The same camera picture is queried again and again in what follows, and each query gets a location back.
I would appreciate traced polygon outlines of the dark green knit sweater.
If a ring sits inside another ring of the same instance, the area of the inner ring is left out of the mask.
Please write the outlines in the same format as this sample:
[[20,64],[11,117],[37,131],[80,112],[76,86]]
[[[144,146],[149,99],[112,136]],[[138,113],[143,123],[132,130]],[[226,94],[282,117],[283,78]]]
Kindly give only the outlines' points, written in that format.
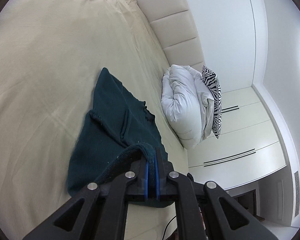
[[155,187],[157,148],[167,161],[155,116],[144,101],[135,98],[103,68],[94,89],[93,106],[85,115],[70,158],[67,191],[73,197],[91,182],[111,182],[141,157],[148,163],[148,184]]

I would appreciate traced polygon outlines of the cream padded headboard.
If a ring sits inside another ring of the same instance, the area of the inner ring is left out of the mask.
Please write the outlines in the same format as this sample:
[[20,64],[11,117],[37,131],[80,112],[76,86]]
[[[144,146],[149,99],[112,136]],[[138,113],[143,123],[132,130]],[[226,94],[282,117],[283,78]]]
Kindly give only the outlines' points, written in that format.
[[170,65],[205,64],[199,34],[187,0],[137,0]]

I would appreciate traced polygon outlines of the zebra print pillow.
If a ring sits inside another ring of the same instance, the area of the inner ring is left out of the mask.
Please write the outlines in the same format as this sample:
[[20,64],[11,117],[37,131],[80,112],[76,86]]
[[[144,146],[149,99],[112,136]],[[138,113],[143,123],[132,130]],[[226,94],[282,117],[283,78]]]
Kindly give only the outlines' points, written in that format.
[[222,130],[222,91],[218,76],[206,65],[202,66],[203,83],[210,90],[214,105],[213,105],[213,123],[212,131],[217,139],[219,139]]

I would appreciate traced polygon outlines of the beige bed sheet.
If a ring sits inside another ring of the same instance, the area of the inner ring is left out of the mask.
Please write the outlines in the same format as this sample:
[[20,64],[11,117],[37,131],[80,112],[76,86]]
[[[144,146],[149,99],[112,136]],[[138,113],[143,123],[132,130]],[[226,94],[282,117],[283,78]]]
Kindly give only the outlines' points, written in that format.
[[148,110],[174,169],[187,152],[161,107],[165,53],[137,0],[9,0],[0,13],[0,228],[22,239],[68,199],[71,154],[102,68]]

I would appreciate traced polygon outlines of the white folded duvet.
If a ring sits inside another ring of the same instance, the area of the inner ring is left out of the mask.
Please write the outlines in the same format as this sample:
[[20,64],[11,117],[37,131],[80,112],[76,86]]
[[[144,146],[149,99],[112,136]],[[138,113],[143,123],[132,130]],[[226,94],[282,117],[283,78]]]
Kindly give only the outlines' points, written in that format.
[[161,105],[171,128],[187,150],[209,137],[214,100],[200,72],[173,64],[162,77]]

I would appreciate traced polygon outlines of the white wardrobe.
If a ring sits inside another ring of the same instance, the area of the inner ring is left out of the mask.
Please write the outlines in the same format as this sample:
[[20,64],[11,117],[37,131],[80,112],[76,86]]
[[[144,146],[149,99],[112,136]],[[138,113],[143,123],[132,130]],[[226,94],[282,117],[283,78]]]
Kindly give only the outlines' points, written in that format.
[[194,181],[216,182],[233,189],[264,178],[286,166],[273,123],[249,87],[222,95],[222,130],[188,151]]

